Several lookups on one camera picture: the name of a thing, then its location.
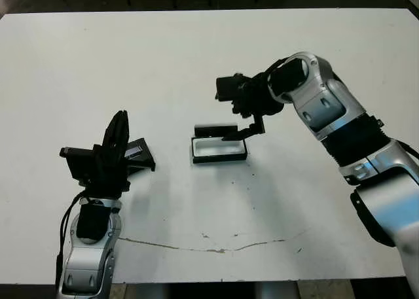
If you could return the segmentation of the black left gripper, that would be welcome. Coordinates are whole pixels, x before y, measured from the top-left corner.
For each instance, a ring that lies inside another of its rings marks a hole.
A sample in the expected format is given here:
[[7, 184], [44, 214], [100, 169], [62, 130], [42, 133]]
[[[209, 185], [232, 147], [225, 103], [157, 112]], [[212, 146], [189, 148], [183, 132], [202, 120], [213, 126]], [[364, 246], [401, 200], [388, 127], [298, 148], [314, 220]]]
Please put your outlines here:
[[119, 198], [130, 189], [125, 152], [129, 140], [127, 111], [118, 111], [104, 135], [104, 147], [94, 145], [90, 168], [82, 174], [80, 185], [97, 198]]

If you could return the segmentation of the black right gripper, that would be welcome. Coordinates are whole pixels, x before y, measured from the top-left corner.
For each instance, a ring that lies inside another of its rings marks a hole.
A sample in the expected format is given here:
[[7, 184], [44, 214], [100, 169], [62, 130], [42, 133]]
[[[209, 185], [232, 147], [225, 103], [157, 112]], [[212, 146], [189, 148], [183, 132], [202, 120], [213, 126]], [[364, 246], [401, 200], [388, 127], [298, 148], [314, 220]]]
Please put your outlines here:
[[265, 73], [258, 73], [254, 77], [236, 73], [233, 77], [238, 82], [238, 95], [232, 100], [232, 112], [240, 114], [243, 118], [254, 115], [254, 121], [248, 128], [229, 132], [222, 138], [223, 141], [241, 141], [263, 134], [262, 116], [272, 116], [281, 112], [284, 107], [283, 103], [271, 96]]

